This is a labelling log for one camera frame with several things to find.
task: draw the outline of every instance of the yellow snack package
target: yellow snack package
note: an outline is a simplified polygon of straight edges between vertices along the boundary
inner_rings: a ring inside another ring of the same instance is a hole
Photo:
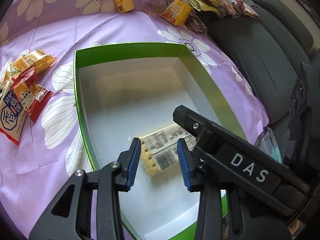
[[[36,74],[39,74],[49,68],[56,60],[57,57],[52,57],[49,53],[44,52],[42,49],[36,49],[25,57],[12,63],[10,67],[12,70],[14,70],[14,67],[16,67],[20,72],[30,67],[34,67]]]
[[[191,12],[192,8],[181,2],[180,0],[174,0],[160,15],[174,26],[183,26]]]
[[[10,77],[17,78],[21,72],[30,67],[35,68],[36,74],[49,68],[55,61],[56,57],[52,57],[49,53],[44,52],[42,49],[36,49],[28,55],[19,58],[5,70],[3,80],[0,80],[0,89],[3,89]]]

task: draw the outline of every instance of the plastic water bottle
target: plastic water bottle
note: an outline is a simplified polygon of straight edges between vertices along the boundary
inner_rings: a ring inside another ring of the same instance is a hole
[[[156,17],[162,2],[163,0],[146,0],[143,12],[150,17]]]

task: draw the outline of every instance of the picture frame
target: picture frame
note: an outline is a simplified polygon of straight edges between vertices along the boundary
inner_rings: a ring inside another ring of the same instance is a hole
[[[320,27],[320,18],[317,15],[316,11],[312,7],[312,5],[308,2],[308,0],[296,0],[313,18],[313,20],[317,23]]]

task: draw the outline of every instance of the cracker package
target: cracker package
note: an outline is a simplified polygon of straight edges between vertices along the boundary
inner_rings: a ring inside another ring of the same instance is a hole
[[[4,133],[9,140],[18,145],[27,114],[24,111],[22,104],[10,90],[13,83],[14,78],[10,78],[2,92],[3,96],[0,100],[0,132]]]
[[[191,12],[192,8],[181,2],[180,0],[174,0],[160,15],[174,26],[183,26]]]
[[[4,76],[1,87],[4,87],[10,77],[17,78],[19,74],[30,67],[34,67],[36,74],[49,68],[55,61],[56,57],[44,52],[42,49],[37,49],[30,52],[28,55],[19,58],[17,61],[10,64]]]
[[[10,90],[19,100],[32,122],[36,122],[53,95],[51,91],[39,85],[34,67],[23,71],[15,80]]]
[[[179,161],[177,141],[180,138],[186,140],[189,150],[196,145],[196,138],[176,123],[140,137],[142,165],[149,176]]]

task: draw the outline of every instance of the purple bedsheet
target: purple bedsheet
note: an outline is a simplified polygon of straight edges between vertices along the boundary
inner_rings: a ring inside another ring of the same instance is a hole
[[[134,0],[137,8],[142,2]],[[211,74],[250,143],[268,125],[263,105],[234,63],[185,27],[138,11],[116,13],[112,0],[15,0],[0,23],[0,67],[38,48],[58,58],[39,75],[54,95],[36,123],[27,118],[20,145],[0,134],[0,201],[26,237],[68,177],[78,168],[92,169],[75,107],[75,49],[131,41],[186,44]]]

